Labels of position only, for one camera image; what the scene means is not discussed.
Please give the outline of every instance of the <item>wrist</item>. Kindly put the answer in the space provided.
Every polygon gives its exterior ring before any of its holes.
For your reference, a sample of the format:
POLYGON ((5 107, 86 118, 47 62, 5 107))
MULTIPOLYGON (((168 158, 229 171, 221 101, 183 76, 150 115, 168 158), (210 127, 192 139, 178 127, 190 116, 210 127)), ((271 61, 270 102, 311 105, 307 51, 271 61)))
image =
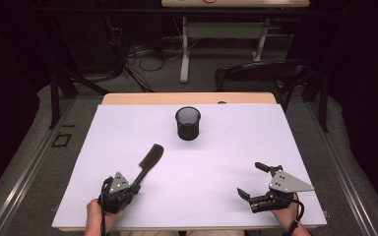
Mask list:
POLYGON ((309 236, 311 235, 308 230, 303 226, 302 223, 299 222, 297 227, 293 230, 291 236, 309 236))
POLYGON ((100 236, 101 233, 100 233, 100 229, 99 228, 88 228, 86 231, 85 231, 85 235, 84 236, 100 236))

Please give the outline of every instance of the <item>table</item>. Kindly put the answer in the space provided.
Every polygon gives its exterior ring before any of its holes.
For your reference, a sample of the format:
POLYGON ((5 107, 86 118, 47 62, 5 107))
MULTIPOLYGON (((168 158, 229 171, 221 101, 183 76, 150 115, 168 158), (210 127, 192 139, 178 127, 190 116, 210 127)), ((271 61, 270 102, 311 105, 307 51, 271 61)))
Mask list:
MULTIPOLYGON (((161 6, 174 8, 298 8, 308 7, 309 0, 217 0, 214 3, 206 3, 204 0, 161 0, 161 6)), ((183 17, 183 56, 180 82, 188 82, 188 37, 259 38, 257 49, 253 52, 253 60, 260 61, 269 23, 270 19, 266 19, 262 23, 188 23, 187 18, 183 17)))
MULTIPOLYGON (((269 190, 272 178, 254 167, 256 161, 282 164, 311 184, 283 110, 270 93, 111 93, 97 109, 52 227, 84 230, 86 204, 97 198, 103 180, 120 171, 132 182, 154 143, 164 154, 114 230, 280 227, 268 211, 253 214, 237 194, 236 188, 252 196, 269 190), (186 105, 202 115, 200 135, 192 142, 177 137, 174 120, 186 105)), ((303 224, 325 225, 315 193, 299 196, 312 209, 303 224)))

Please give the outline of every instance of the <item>human hand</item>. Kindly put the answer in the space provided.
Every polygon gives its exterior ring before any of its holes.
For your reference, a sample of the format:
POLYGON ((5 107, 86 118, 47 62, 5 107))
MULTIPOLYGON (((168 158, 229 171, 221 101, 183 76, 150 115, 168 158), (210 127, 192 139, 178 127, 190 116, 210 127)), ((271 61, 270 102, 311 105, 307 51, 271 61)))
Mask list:
MULTIPOLYGON (((100 236, 100 224, 102 222, 102 212, 100 205, 97 203, 97 199, 91 200, 87 205, 87 221, 85 236, 100 236)), ((109 213, 105 215, 105 230, 109 230, 113 227, 118 216, 124 211, 121 210, 118 213, 109 213)))
MULTIPOLYGON (((297 194, 293 195, 293 199, 298 201, 297 194)), ((292 223, 297 218, 298 204, 290 203, 287 208, 271 210, 275 219, 283 226, 284 230, 287 232, 292 225, 292 223)), ((291 234, 292 236, 310 236, 311 234, 306 230, 301 222, 298 222, 297 228, 295 228, 291 234)))

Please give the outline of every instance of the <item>white table surface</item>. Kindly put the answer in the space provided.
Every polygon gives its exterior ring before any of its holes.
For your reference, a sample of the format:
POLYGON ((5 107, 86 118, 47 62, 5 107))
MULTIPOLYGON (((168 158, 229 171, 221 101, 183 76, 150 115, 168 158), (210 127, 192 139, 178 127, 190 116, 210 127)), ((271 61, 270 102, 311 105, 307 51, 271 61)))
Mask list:
MULTIPOLYGON (((252 213, 237 194, 265 195, 270 173, 259 161, 312 184, 278 104, 194 104, 200 135, 178 138, 175 112, 182 105, 100 105, 52 227, 83 230, 86 205, 102 182, 120 171, 132 182, 153 144, 164 147, 140 193, 114 229, 224 229, 280 227, 268 212, 252 213)), ((305 226, 325 225, 315 192, 299 193, 305 226)))

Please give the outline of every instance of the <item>table leg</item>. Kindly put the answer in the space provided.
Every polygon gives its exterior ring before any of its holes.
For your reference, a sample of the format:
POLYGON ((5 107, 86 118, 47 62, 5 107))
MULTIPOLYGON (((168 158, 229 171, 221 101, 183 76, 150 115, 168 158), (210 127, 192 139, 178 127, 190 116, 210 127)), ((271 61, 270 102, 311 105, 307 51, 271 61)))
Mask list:
POLYGON ((183 17, 182 24, 182 37, 183 37, 183 58, 182 58, 182 69, 180 72, 180 83, 188 82, 189 74, 189 51, 188 51, 188 29, 187 29, 187 18, 183 17))
POLYGON ((270 19, 266 19, 265 22, 263 23, 262 33, 259 39, 259 44, 257 45, 257 50, 253 52, 254 61, 261 61, 261 56, 263 52, 263 47, 265 46, 269 23, 270 23, 270 19))

